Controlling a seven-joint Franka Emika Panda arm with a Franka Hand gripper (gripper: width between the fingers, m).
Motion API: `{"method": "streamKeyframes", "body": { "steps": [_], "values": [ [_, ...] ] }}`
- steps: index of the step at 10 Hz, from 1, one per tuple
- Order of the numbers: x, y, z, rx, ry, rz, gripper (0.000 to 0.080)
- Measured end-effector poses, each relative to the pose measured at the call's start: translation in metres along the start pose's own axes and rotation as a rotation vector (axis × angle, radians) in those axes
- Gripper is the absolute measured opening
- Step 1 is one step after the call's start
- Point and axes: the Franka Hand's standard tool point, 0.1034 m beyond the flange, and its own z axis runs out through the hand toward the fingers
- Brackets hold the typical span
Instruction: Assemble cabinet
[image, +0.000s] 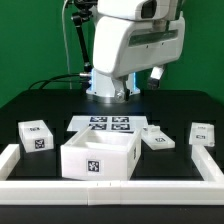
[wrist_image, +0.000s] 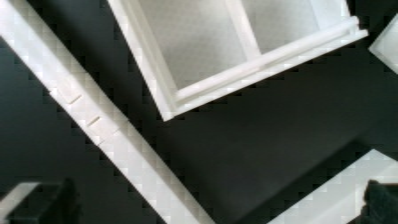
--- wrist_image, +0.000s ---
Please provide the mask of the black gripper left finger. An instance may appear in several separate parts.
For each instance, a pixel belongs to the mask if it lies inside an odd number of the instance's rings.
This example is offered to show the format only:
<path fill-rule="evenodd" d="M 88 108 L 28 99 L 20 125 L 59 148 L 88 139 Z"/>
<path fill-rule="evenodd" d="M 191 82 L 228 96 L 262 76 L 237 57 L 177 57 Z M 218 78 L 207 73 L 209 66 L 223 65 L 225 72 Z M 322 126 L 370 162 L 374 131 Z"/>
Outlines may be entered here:
<path fill-rule="evenodd" d="M 75 183 L 24 182 L 0 198 L 0 224 L 79 224 Z"/>

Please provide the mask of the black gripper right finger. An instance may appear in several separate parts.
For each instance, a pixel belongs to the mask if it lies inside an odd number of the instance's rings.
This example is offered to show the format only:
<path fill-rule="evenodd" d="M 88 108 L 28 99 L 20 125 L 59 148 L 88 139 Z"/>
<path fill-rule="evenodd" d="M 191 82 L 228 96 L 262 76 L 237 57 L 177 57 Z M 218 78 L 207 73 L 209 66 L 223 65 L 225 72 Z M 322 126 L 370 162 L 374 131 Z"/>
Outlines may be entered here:
<path fill-rule="evenodd" d="M 398 224 L 398 184 L 369 182 L 358 224 Z"/>

